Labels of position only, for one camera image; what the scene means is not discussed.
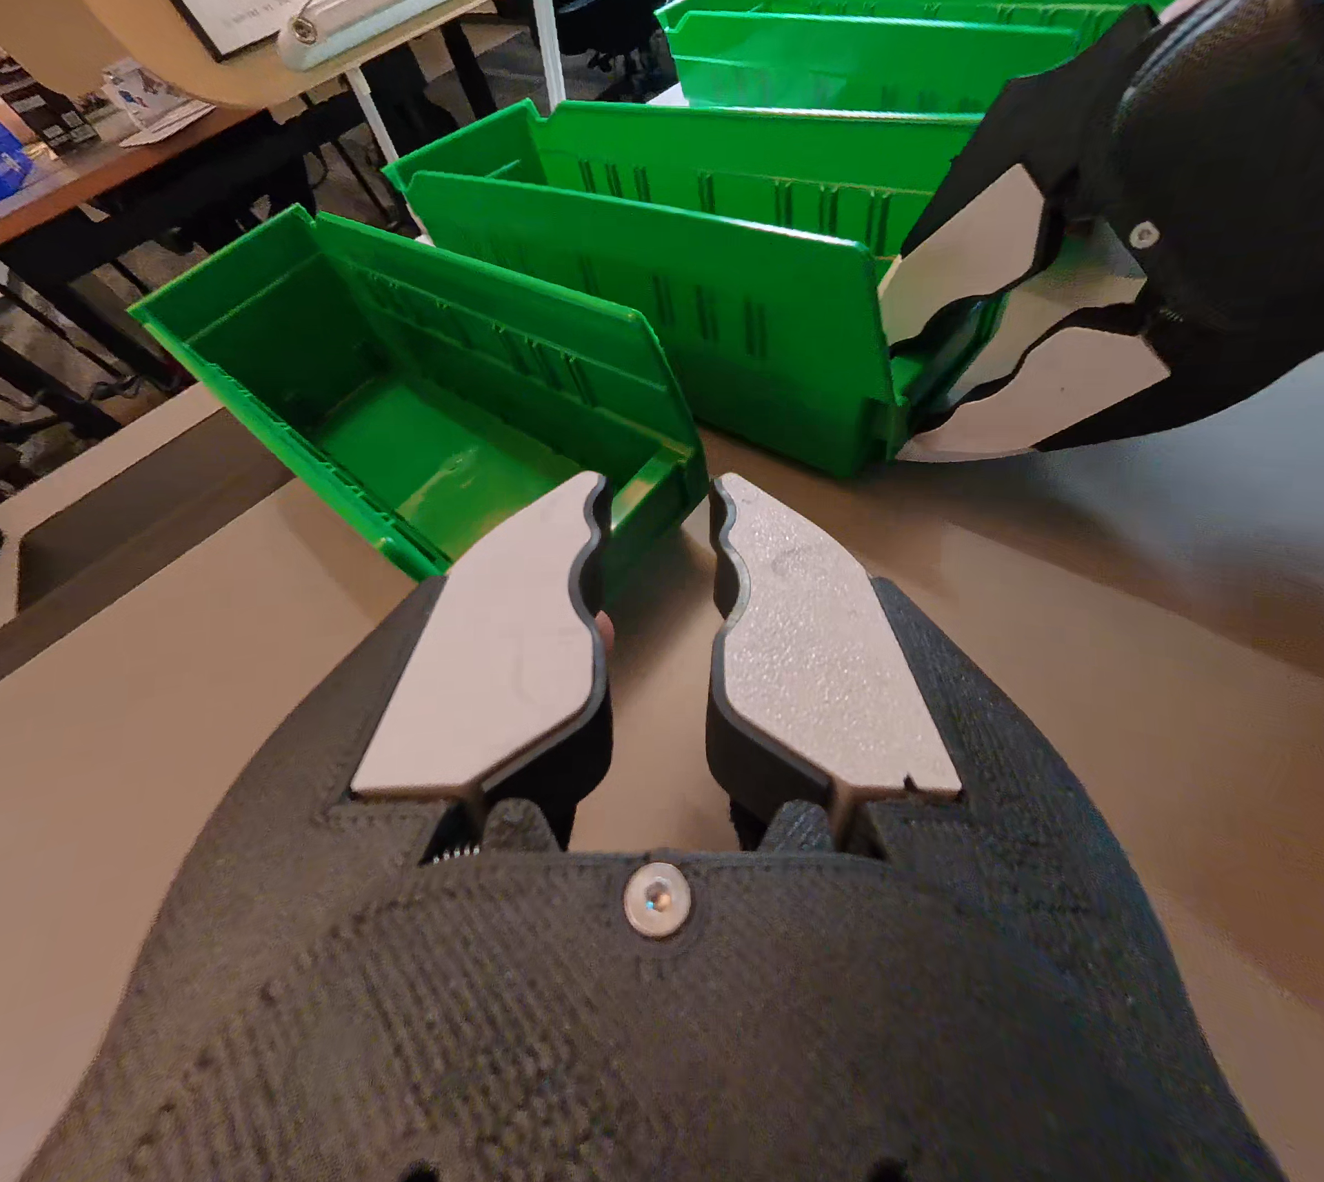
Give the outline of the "green plastic bin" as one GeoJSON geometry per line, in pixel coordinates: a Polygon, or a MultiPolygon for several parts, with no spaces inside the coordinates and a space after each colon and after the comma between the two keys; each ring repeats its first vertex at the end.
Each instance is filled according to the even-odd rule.
{"type": "Polygon", "coordinates": [[[1174,0],[673,0],[658,12],[691,106],[982,115],[1129,8],[1174,0]]]}
{"type": "Polygon", "coordinates": [[[416,582],[586,471],[613,593],[706,494],[643,316],[365,224],[292,207],[129,316],[416,582]]]}
{"type": "Polygon", "coordinates": [[[386,168],[435,246],[641,314],[697,422],[850,479],[1000,306],[901,338],[879,288],[980,115],[525,100],[386,168]]]}

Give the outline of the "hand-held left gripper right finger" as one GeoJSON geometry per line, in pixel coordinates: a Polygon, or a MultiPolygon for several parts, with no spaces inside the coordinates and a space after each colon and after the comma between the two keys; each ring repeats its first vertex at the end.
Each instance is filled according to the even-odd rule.
{"type": "Polygon", "coordinates": [[[875,803],[950,806],[965,786],[865,567],[789,505],[727,473],[710,488],[714,600],[706,763],[738,836],[790,803],[835,846],[875,803]]]}

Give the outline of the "small picture card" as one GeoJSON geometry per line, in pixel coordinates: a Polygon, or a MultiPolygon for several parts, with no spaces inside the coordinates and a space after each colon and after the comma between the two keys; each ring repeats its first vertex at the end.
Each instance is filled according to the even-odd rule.
{"type": "Polygon", "coordinates": [[[156,147],[216,111],[212,104],[158,80],[135,61],[107,66],[101,72],[101,93],[133,126],[120,141],[122,149],[156,147]]]}

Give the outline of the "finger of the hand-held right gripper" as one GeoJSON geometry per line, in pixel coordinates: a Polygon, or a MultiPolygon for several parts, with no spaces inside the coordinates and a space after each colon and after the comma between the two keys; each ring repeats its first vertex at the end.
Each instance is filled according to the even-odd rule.
{"type": "Polygon", "coordinates": [[[1064,329],[1032,347],[996,392],[963,402],[907,443],[903,464],[1017,458],[1120,402],[1167,381],[1171,368],[1141,336],[1064,329]]]}
{"type": "Polygon", "coordinates": [[[1047,214],[1032,168],[1011,162],[920,243],[907,243],[877,293],[888,349],[983,351],[1004,297],[1036,269],[1047,214]]]}

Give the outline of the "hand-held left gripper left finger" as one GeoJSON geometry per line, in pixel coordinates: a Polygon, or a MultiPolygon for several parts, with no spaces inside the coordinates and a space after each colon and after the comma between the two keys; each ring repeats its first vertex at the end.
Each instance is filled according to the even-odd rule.
{"type": "Polygon", "coordinates": [[[611,486],[584,471],[452,567],[350,780],[356,797],[482,803],[594,722],[609,529],[611,486]]]}

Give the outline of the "black box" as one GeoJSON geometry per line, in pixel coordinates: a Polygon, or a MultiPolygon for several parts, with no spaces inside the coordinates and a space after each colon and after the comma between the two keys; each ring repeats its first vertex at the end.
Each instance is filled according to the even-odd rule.
{"type": "Polygon", "coordinates": [[[53,155],[75,155],[98,145],[98,132],[79,113],[75,102],[36,81],[2,78],[2,102],[19,117],[36,141],[53,155]]]}

